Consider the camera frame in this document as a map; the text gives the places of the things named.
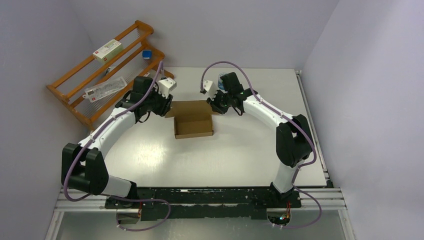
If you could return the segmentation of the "brown cardboard box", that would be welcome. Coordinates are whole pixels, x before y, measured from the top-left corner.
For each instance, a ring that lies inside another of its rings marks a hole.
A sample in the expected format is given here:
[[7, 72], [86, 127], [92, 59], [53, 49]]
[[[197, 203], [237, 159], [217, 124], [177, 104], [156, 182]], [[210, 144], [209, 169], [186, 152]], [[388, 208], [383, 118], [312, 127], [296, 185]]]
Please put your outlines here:
[[215, 114], [205, 100], [189, 100], [173, 101], [164, 117], [173, 118], [174, 136], [178, 140], [213, 136]]

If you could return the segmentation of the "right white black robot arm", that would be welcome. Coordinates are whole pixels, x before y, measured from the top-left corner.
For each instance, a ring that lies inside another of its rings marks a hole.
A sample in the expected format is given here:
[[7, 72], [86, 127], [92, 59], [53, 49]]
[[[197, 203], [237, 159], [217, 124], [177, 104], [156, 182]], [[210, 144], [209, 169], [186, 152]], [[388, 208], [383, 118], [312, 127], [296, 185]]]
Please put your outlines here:
[[210, 80], [200, 84], [201, 93], [207, 95], [206, 102], [212, 111], [224, 115], [234, 109], [239, 116], [249, 114], [266, 124], [275, 132], [275, 151], [280, 161], [277, 174], [271, 185], [270, 202], [282, 207], [289, 200], [294, 180], [300, 166], [315, 149], [307, 118], [288, 114], [268, 101], [257, 91], [244, 88], [235, 72], [221, 76], [224, 90]]

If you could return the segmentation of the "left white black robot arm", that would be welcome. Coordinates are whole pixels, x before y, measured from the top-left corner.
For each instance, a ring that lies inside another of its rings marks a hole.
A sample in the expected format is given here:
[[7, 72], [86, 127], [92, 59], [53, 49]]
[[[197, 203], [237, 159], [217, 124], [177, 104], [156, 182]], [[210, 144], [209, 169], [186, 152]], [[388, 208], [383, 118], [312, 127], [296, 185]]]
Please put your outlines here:
[[89, 195], [118, 198], [126, 208], [139, 200], [136, 183], [109, 174], [105, 157], [117, 140], [131, 127], [151, 113], [164, 117], [171, 109], [172, 78], [155, 81], [137, 76], [132, 89], [116, 103], [109, 117], [79, 143], [68, 143], [62, 150], [61, 182], [65, 190], [79, 190]]

